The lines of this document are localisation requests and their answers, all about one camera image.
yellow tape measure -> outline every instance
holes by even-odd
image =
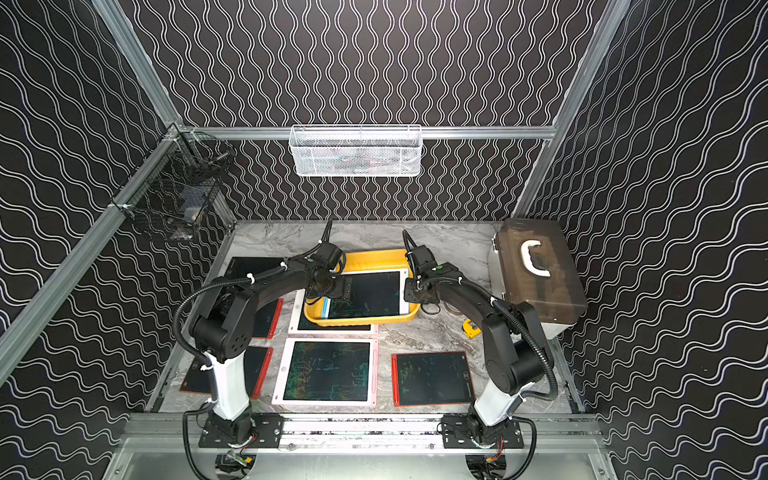
[[[464,321],[464,333],[467,334],[467,337],[473,339],[477,335],[480,335],[480,329],[475,325],[475,322],[467,319]]]

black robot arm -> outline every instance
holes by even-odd
[[[341,275],[346,255],[329,242],[331,225],[329,220],[323,238],[313,249],[284,259],[273,270],[249,274],[248,278],[215,279],[186,298],[174,316],[177,341],[209,370],[211,424],[230,445],[243,444],[252,434],[250,397],[243,381],[243,356],[257,311],[300,289],[306,289],[307,299],[349,297],[349,284]],[[235,290],[229,308],[216,308],[224,287]],[[196,345],[192,346],[181,335],[180,313],[196,296],[202,297],[198,316],[189,326]]]
[[[403,231],[414,277],[406,280],[404,297],[410,303],[453,305],[479,326],[483,335],[485,368],[491,382],[469,409],[472,438],[483,445],[498,439],[500,428],[526,397],[552,400],[558,384],[554,359],[535,309],[528,303],[512,305],[494,298],[485,288],[466,279],[451,263],[438,264],[432,251],[416,246]],[[513,342],[511,335],[522,337]],[[529,390],[546,376],[549,392]]]

wall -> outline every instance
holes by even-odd
[[[551,124],[605,0],[121,0],[184,123]]]
[[[244,141],[223,192],[241,220],[502,220],[541,143],[425,141],[418,177],[328,178],[296,175],[287,142]]]
[[[620,478],[765,478],[768,4],[636,0],[530,214],[590,307],[564,335]]]
[[[224,228],[152,243],[126,223],[0,387],[0,478],[101,478],[129,412],[174,347],[170,319],[201,285]]]
[[[0,334],[165,128],[85,0],[0,4]]]
[[[0,3],[0,325],[12,324],[165,128],[86,0]],[[0,386],[0,478],[101,478],[173,346],[223,228],[152,244],[125,224]]]
[[[121,0],[184,123],[554,123],[605,0]],[[500,220],[540,141],[426,142],[413,179],[306,179],[246,142],[241,220]]]

bracket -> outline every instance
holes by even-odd
[[[469,428],[468,415],[444,415],[440,422],[444,449],[473,449],[477,446],[468,435],[462,433]],[[505,449],[523,448],[523,435],[519,423],[507,421],[499,433],[504,437]]]
[[[256,433],[256,440],[249,445],[249,449],[276,449],[280,446],[280,438],[283,436],[283,424],[285,419],[282,415],[276,413],[254,413],[250,416],[250,423],[253,426],[253,432]],[[202,449],[229,449],[227,444],[228,437],[220,433],[219,429],[213,425],[209,416],[205,421],[203,433],[200,434],[200,441],[197,446]]]

white wire basket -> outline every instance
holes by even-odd
[[[288,148],[303,177],[415,177],[421,125],[293,125]]]

